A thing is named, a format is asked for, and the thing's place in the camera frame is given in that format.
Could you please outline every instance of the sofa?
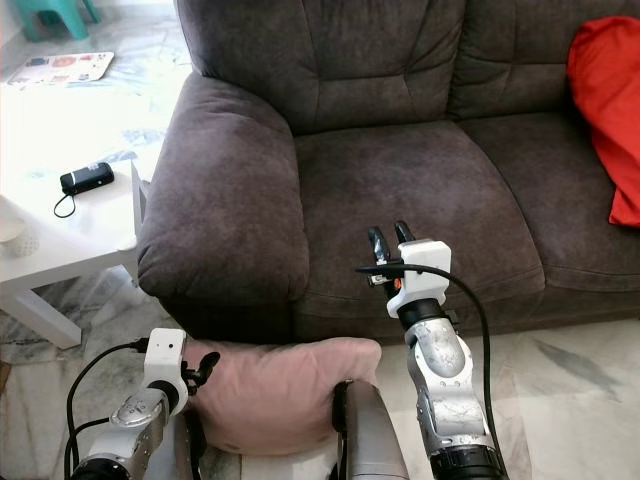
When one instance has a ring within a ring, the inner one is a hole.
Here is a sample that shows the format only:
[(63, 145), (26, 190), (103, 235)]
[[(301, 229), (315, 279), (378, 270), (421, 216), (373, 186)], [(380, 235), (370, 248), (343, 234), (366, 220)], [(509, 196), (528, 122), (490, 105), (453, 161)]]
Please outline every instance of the sofa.
[[(446, 242), (492, 332), (640, 314), (640, 230), (572, 103), (571, 40), (640, 0), (178, 0), (193, 73), (139, 281), (196, 338), (402, 341), (367, 229)], [(390, 242), (395, 251), (395, 244)], [(450, 286), (468, 334), (478, 317)]]

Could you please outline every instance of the tile floor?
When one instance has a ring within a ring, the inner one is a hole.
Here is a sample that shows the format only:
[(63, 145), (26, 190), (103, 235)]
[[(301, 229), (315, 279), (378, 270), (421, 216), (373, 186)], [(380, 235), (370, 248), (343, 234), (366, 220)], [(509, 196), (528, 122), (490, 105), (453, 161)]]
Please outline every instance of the tile floor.
[[(107, 76), (95, 84), (55, 91), (2, 86), (3, 169), (20, 175), (157, 152), (190, 71), (171, 16), (107, 20), (92, 26), (83, 42), (59, 38), (10, 47), (2, 55), (3, 79), (29, 55), (116, 52)], [(36, 106), (39, 115), (24, 113)], [(56, 157), (56, 164), (43, 164), (51, 151), (65, 155)], [(22, 161), (7, 163), (12, 158)], [(2, 360), (14, 365), (0, 397), (0, 475), (7, 480), (62, 479), (64, 401), (82, 365), (111, 345), (173, 325), (121, 268), (43, 287), (40, 293), (83, 328), (83, 343), (59, 351), (0, 314)], [(640, 478), (640, 321), (606, 320), (494, 337), (494, 411), (512, 480)], [(480, 340), (468, 343), (479, 370)], [(403, 346), (384, 349), (380, 388), (411, 478), (430, 479), (405, 355)], [(105, 360), (78, 390), (77, 421), (113, 410), (136, 387), (141, 372), (139, 355)], [(82, 434), (81, 452), (95, 434)], [(325, 479), (335, 456), (333, 446), (276, 458), (241, 458), (210, 449), (203, 473), (221, 480)]]

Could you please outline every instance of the table leg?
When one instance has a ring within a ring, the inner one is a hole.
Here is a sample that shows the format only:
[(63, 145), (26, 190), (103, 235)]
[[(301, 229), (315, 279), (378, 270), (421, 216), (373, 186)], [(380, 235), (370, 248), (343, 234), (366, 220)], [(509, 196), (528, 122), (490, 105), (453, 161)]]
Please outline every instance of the table leg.
[(59, 348), (80, 344), (80, 328), (31, 290), (0, 297), (0, 308)]
[(136, 257), (135, 260), (123, 263), (122, 266), (129, 273), (129, 276), (131, 276), (133, 285), (138, 288), (138, 258)]

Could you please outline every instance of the teal stool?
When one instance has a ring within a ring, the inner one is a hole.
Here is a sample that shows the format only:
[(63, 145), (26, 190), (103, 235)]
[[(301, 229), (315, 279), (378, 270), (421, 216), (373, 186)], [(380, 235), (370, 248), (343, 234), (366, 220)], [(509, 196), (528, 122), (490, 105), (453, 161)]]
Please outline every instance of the teal stool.
[[(42, 40), (34, 23), (36, 14), (40, 12), (57, 13), (76, 40), (82, 40), (89, 36), (76, 0), (15, 0), (15, 2), (24, 21), (24, 30), (27, 38), (33, 42)], [(95, 23), (99, 23), (100, 14), (96, 7), (93, 6), (93, 2), (91, 0), (83, 0), (83, 2), (92, 20)]]

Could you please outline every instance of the white wall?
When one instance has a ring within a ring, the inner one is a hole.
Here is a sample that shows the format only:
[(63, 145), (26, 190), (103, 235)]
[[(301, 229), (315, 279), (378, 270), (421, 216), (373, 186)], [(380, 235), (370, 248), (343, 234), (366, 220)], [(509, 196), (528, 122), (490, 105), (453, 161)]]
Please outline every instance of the white wall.
[(13, 0), (0, 0), (0, 45), (11, 40), (22, 28)]

